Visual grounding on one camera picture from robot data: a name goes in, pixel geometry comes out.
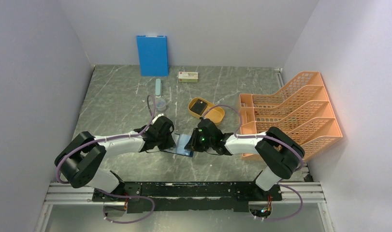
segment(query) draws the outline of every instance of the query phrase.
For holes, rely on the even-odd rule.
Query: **black phone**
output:
[[[205,109],[207,108],[207,103],[198,99],[196,103],[190,108],[190,110],[198,115],[202,115]]]

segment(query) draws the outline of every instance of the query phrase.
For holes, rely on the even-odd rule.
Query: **gray marble tabletop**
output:
[[[199,72],[198,83],[179,83],[178,71]],[[188,112],[195,97],[214,104],[237,105],[240,93],[273,94],[279,87],[270,68],[172,66],[162,81],[166,115],[177,133],[191,134],[199,122]],[[145,125],[149,119],[146,96],[155,93],[157,77],[143,77],[139,66],[97,65],[82,105],[75,135],[127,133]],[[219,128],[233,132],[236,113],[225,109]],[[243,181],[253,180],[266,167],[264,161],[242,160],[241,155],[215,156],[195,153],[188,158],[169,153],[127,153],[105,158],[102,168],[116,172],[125,181]],[[305,173],[296,172],[291,181],[302,181]]]

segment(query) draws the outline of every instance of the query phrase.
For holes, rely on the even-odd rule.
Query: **teal eraser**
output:
[[[155,96],[160,97],[161,96],[161,80],[156,79],[156,91],[155,91]]]

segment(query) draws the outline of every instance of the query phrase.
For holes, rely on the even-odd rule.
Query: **blue binder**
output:
[[[142,76],[168,76],[167,36],[136,36]]]

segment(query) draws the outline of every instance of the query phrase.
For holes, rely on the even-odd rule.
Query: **yellow basket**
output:
[[[239,111],[241,134],[278,127],[303,147],[304,161],[342,138],[319,72],[301,72],[272,95],[240,94]],[[243,158],[261,159],[257,154]]]

